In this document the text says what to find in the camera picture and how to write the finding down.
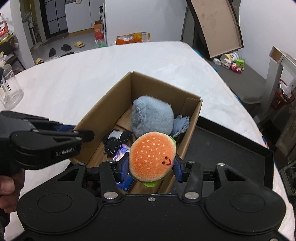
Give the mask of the person's left hand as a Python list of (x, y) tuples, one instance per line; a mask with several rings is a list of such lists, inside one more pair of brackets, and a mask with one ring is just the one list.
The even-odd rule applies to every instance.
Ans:
[(5, 213), (16, 211), (20, 192), (25, 183), (25, 171), (21, 169), (12, 177), (1, 176), (0, 207)]

